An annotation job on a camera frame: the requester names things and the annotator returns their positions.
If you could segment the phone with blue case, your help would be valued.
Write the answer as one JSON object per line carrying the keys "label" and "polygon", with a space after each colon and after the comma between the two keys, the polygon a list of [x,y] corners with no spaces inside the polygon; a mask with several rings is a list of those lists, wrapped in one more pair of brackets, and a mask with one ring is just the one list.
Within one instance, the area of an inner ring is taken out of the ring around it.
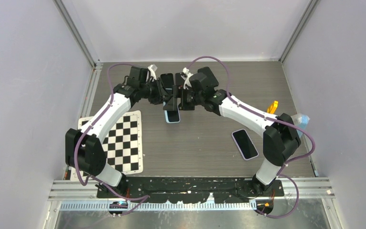
{"label": "phone with blue case", "polygon": [[180,110],[176,107],[176,110],[164,110],[165,121],[168,124],[179,123],[181,120]]}

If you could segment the phone with lilac case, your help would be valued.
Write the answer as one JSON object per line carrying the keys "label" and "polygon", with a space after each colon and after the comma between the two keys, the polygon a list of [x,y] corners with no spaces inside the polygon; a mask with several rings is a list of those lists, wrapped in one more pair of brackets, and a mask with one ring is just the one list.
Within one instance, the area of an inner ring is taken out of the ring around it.
{"label": "phone with lilac case", "polygon": [[245,129],[239,129],[231,134],[243,160],[248,161],[259,156],[249,134]]}

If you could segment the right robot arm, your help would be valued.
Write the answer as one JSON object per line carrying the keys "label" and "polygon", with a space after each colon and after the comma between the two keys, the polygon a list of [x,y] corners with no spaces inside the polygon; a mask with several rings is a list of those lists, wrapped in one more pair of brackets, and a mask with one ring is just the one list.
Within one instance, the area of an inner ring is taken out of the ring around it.
{"label": "right robot arm", "polygon": [[195,74],[185,68],[174,77],[173,101],[181,100],[174,108],[191,111],[202,106],[208,112],[242,124],[263,139],[264,161],[253,176],[253,190],[265,196],[272,190],[280,169],[301,144],[291,116],[262,112],[242,103],[226,90],[216,90],[219,82],[209,67],[203,67]]}

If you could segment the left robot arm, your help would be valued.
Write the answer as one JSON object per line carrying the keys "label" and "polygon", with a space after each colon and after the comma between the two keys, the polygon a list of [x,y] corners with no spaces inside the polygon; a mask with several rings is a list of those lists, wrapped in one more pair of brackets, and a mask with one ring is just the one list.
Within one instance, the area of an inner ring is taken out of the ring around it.
{"label": "left robot arm", "polygon": [[111,86],[110,96],[102,108],[79,129],[65,134],[65,163],[76,171],[79,182],[86,186],[90,178],[109,185],[109,192],[120,198],[126,194],[125,174],[108,163],[102,143],[126,112],[141,99],[153,105],[166,105],[173,98],[174,74],[156,75],[156,66],[142,68],[130,65],[122,83]]}

